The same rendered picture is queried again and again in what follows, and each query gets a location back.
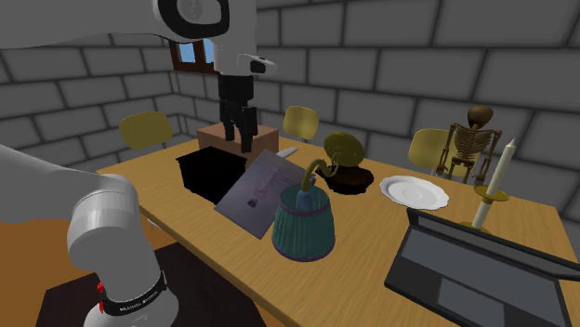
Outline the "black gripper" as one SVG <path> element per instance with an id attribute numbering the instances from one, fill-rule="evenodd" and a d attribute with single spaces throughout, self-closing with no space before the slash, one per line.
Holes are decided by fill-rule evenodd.
<path id="1" fill-rule="evenodd" d="M 254 77 L 219 74 L 217 86 L 219 117 L 224 127 L 225 140 L 235 139 L 232 109 L 240 109 L 236 125 L 241 134 L 242 153 L 248 153 L 252 150 L 253 137 L 257 135 L 257 108 L 246 107 L 247 102 L 254 97 Z"/>

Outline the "brown cardboard box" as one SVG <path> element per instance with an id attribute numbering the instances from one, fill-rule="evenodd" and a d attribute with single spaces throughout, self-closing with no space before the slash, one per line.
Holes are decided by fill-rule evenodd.
<path id="1" fill-rule="evenodd" d="M 212 124 L 197 130 L 199 148 L 215 147 L 246 159 L 246 167 L 264 150 L 270 150 L 274 154 L 279 151 L 279 130 L 265 125 L 257 126 L 257 135 L 253 136 L 251 151 L 242 153 L 241 135 L 237 128 L 234 128 L 234 140 L 225 139 L 223 123 Z"/>

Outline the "black box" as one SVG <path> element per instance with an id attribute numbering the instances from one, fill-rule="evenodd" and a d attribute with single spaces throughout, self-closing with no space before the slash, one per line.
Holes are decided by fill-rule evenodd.
<path id="1" fill-rule="evenodd" d="M 244 174 L 246 159 L 210 146 L 178 157 L 177 162 L 184 187 L 218 204 Z"/>

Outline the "yellow chair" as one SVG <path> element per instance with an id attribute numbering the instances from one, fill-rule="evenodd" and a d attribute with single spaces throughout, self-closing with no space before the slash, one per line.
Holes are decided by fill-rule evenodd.
<path id="1" fill-rule="evenodd" d="M 449 129 L 425 128 L 418 130 L 415 133 L 409 148 L 408 157 L 410 162 L 415 166 L 427 168 L 429 171 L 435 170 L 439 165 L 440 158 L 442 157 L 442 150 L 446 144 L 448 134 Z M 448 169 L 451 168 L 453 156 L 458 156 L 455 147 L 455 134 L 456 130 L 452 136 L 449 153 L 444 163 L 444 166 L 446 167 L 443 171 L 444 177 L 447 177 Z M 456 165 L 453 171 L 453 177 L 463 178 L 466 172 L 467 168 L 463 164 Z"/>
<path id="2" fill-rule="evenodd" d="M 132 150 L 166 142 L 173 136 L 172 126 L 161 111 L 146 111 L 125 117 L 119 123 L 119 132 L 126 146 Z"/>
<path id="3" fill-rule="evenodd" d="M 310 108 L 289 106 L 283 119 L 283 130 L 286 134 L 311 140 L 316 136 L 320 117 Z"/>

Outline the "grey printed sheet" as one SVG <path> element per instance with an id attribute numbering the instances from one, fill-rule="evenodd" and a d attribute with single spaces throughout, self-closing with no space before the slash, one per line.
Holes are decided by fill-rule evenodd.
<path id="1" fill-rule="evenodd" d="M 262 239 L 272 224 L 280 195 L 301 183 L 305 169 L 264 150 L 216 205 L 215 210 Z"/>

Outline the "brown framed window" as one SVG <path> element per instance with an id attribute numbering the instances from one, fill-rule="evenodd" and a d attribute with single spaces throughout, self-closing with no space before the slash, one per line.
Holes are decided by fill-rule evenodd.
<path id="1" fill-rule="evenodd" d="M 205 38 L 188 44 L 169 42 L 175 71 L 217 74 L 214 67 L 213 43 Z"/>

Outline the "dark robot stand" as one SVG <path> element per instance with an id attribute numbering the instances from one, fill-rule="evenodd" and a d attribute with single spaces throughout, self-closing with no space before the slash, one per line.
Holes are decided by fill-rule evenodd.
<path id="1" fill-rule="evenodd" d="M 179 243 L 155 255 L 179 302 L 172 327 L 267 327 L 248 296 Z M 83 327 L 98 282 L 92 273 L 46 290 L 35 327 Z"/>

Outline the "wooden table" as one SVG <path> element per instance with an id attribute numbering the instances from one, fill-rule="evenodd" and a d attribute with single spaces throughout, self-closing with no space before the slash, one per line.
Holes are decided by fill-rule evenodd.
<path id="1" fill-rule="evenodd" d="M 481 197 L 473 187 L 364 159 L 374 183 L 366 193 L 329 193 L 336 245 L 325 258 L 300 263 L 280 255 L 272 227 L 259 240 L 183 187 L 177 157 L 199 149 L 198 140 L 98 170 L 129 179 L 140 210 L 172 238 L 287 326 L 444 327 L 453 324 L 384 286 L 408 228 L 406 208 L 384 196 L 384 177 L 413 176 L 441 187 L 448 205 L 432 214 L 471 220 Z M 492 234 L 577 262 L 555 207 L 510 196 L 495 203 L 483 225 Z"/>

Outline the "white plate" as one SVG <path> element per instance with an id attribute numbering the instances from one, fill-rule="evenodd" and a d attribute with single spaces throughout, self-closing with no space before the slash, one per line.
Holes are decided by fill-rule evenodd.
<path id="1" fill-rule="evenodd" d="M 417 210 L 438 210 L 449 202 L 449 196 L 442 188 L 422 178 L 386 177 L 379 188 L 395 203 Z"/>

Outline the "brown skeleton figure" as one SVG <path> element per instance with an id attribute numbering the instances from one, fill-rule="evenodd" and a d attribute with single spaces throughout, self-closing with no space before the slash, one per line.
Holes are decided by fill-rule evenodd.
<path id="1" fill-rule="evenodd" d="M 448 138 L 442 149 L 439 164 L 435 169 L 438 177 L 448 171 L 447 179 L 451 179 L 455 168 L 463 165 L 466 167 L 466 173 L 462 183 L 467 184 L 470 173 L 476 164 L 475 156 L 489 148 L 480 172 L 474 176 L 475 186 L 483 184 L 492 160 L 492 154 L 502 135 L 501 130 L 483 129 L 493 118 L 493 115 L 494 111 L 491 107 L 476 105 L 468 109 L 468 127 L 457 123 L 450 124 Z"/>

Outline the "white candle in brass holder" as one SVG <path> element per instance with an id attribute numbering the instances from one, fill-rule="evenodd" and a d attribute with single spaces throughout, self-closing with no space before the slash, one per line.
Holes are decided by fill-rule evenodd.
<path id="1" fill-rule="evenodd" d="M 485 229 L 482 225 L 490 211 L 492 204 L 495 202 L 505 202 L 509 199 L 509 196 L 504 191 L 499 189 L 499 187 L 508 170 L 508 166 L 511 162 L 515 149 L 515 139 L 512 139 L 503 150 L 503 153 L 491 178 L 490 184 L 474 187 L 476 194 L 481 196 L 481 202 L 472 221 L 461 222 L 462 226 L 488 233 L 488 230 Z"/>

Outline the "dark grey laptop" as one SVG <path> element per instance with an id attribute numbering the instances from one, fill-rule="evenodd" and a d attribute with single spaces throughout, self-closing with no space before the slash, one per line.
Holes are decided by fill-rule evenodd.
<path id="1" fill-rule="evenodd" d="M 580 264 L 408 209 L 385 285 L 460 327 L 573 327 L 560 287 Z"/>

